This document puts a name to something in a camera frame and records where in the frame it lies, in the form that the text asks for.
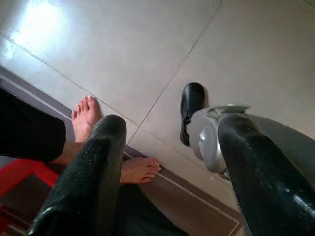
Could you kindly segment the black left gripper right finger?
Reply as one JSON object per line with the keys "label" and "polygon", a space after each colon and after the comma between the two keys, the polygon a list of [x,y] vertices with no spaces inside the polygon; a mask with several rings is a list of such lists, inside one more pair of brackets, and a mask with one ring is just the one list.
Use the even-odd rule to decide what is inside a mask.
{"label": "black left gripper right finger", "polygon": [[269,137],[230,115],[219,123],[218,141],[252,235],[314,235],[315,191]]}

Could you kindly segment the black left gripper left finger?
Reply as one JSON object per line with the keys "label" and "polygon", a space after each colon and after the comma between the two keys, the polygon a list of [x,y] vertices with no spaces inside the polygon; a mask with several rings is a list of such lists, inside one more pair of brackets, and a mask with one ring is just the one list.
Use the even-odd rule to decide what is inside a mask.
{"label": "black left gripper left finger", "polygon": [[103,117],[51,189],[28,235],[110,235],[125,144],[125,121]]}

